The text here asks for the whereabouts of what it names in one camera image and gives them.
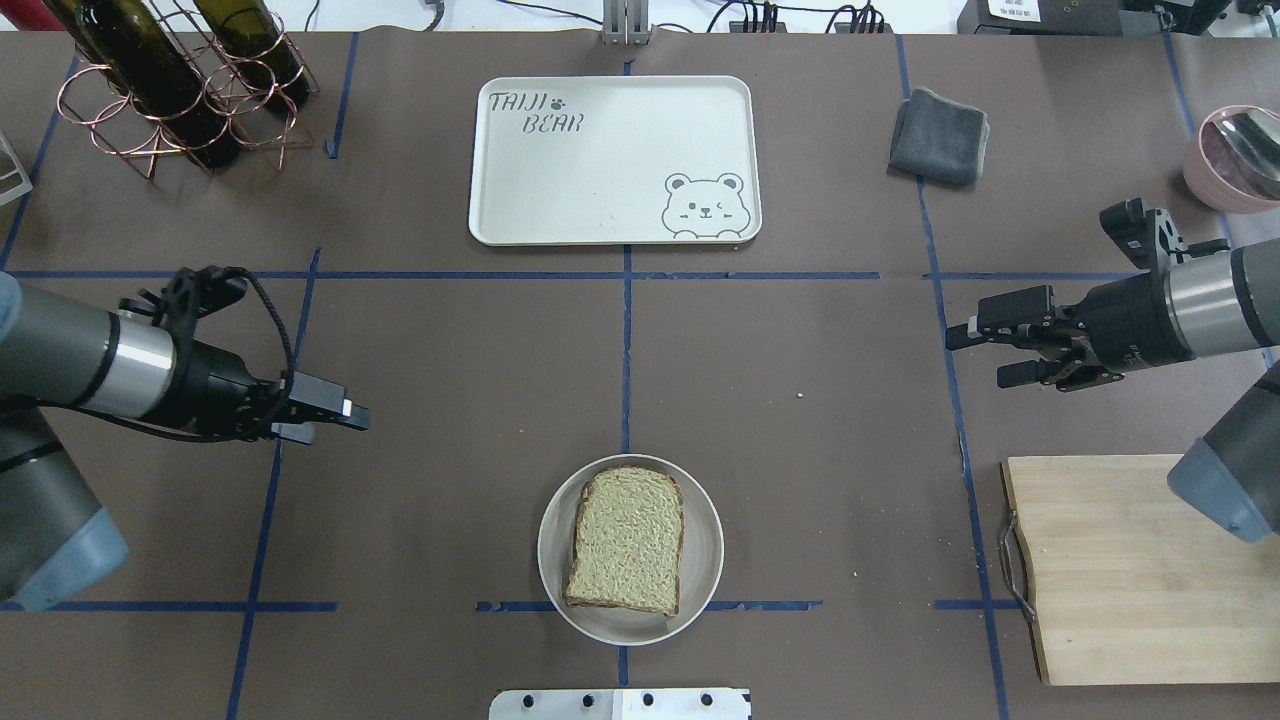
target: wooden cutting board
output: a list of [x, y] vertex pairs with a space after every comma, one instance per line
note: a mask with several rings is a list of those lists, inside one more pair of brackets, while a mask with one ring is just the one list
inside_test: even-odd
[[1005, 462], [1047, 684], [1280, 682], [1280, 537], [1240, 542], [1178, 498], [1179, 457]]

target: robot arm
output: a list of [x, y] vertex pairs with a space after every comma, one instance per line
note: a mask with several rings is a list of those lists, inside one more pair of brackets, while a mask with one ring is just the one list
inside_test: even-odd
[[[1061, 392], [1108, 384], [1125, 373], [1280, 341], [1280, 240], [1230, 250], [1187, 246], [1165, 210], [1128, 200], [1100, 214], [1135, 268], [1147, 270], [1060, 306], [1038, 286], [978, 302], [968, 324], [947, 328], [947, 350], [987, 342], [1033, 350], [1005, 365], [1002, 388], [1030, 383]], [[1169, 475], [1179, 497], [1236, 537], [1280, 533], [1280, 370], [1240, 398]]]
[[[278, 379], [257, 379], [238, 355], [195, 338], [201, 318], [250, 284], [280, 334], [287, 369]], [[188, 442], [310, 443], [312, 423], [369, 427], [369, 410], [342, 386], [293, 369], [279, 314], [247, 270], [184, 268], [160, 295], [142, 297], [108, 313], [0, 273], [0, 597], [24, 609], [78, 593], [128, 553], [38, 406]]]

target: plate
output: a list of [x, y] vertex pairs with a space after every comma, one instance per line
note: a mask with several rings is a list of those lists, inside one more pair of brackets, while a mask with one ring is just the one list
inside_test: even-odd
[[728, 76], [492, 79], [467, 224], [495, 246], [746, 242], [760, 229], [751, 91]]
[[[685, 546], [680, 556], [680, 614], [667, 618], [621, 607], [570, 607], [564, 584], [573, 565], [573, 521], [582, 488], [602, 470], [635, 465], [671, 475], [685, 502]], [[613, 455], [590, 462], [556, 491], [538, 529], [538, 573], [556, 610], [582, 634], [617, 646], [664, 641], [692, 623], [719, 584], [724, 568], [724, 532], [703, 486], [678, 465], [652, 455]]]

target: metal handle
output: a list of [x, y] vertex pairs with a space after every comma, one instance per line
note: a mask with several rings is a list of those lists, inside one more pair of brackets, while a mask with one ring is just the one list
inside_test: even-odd
[[1027, 600], [1025, 593], [1018, 591], [1018, 584], [1014, 582], [1014, 556], [1010, 550], [1010, 537], [1014, 538], [1014, 544], [1019, 546], [1018, 560], [1023, 569], [1023, 578], [1027, 579], [1027, 562], [1023, 559], [1021, 544], [1018, 543], [1018, 536], [1014, 534], [1015, 528], [1018, 528], [1018, 511], [1010, 510], [1009, 519], [1005, 521], [1005, 529], [1000, 533], [1000, 574], [1005, 578], [1005, 587], [1009, 588], [1009, 593], [1012, 594], [1014, 601], [1018, 602], [1018, 609], [1023, 611], [1023, 618], [1027, 618], [1028, 623], [1034, 623], [1036, 609], [1032, 607], [1032, 603]]

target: bread crust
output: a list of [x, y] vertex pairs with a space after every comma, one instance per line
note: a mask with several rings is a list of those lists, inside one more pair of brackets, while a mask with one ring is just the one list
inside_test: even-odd
[[[579, 570], [577, 533], [579, 529], [582, 527], [582, 511], [586, 507], [588, 501], [590, 501], [591, 498], [591, 491], [595, 489], [595, 480], [596, 478], [600, 477], [600, 474], [605, 473], [607, 470], [618, 470], [626, 468], [658, 473], [659, 475], [662, 475], [664, 480], [671, 483], [671, 487], [676, 491], [676, 501], [680, 507], [680, 538], [677, 541], [678, 544], [676, 546], [676, 603], [671, 609], [671, 611], [668, 611], [666, 607], [643, 607], [630, 603], [595, 602], [588, 598], [572, 596], [568, 592], [568, 587], [573, 582], [573, 577], [577, 575]], [[684, 561], [684, 557], [685, 557], [685, 493], [684, 491], [680, 489], [680, 483], [677, 483], [676, 479], [668, 475], [667, 473], [663, 473], [660, 470], [654, 470], [652, 468], [641, 468], [639, 465], [620, 465], [618, 468], [607, 468], [605, 470], [600, 470], [600, 473], [596, 473], [594, 478], [588, 480], [586, 486], [582, 487], [582, 497], [577, 502], [577, 512], [575, 512], [573, 515], [573, 560], [572, 564], [570, 565], [568, 578], [564, 580], [564, 593], [563, 593], [564, 603], [571, 607], [621, 607], [626, 610], [637, 610], [640, 612], [654, 612], [654, 614], [662, 614], [667, 618], [675, 618], [676, 615], [680, 615], [680, 564], [681, 561]]]

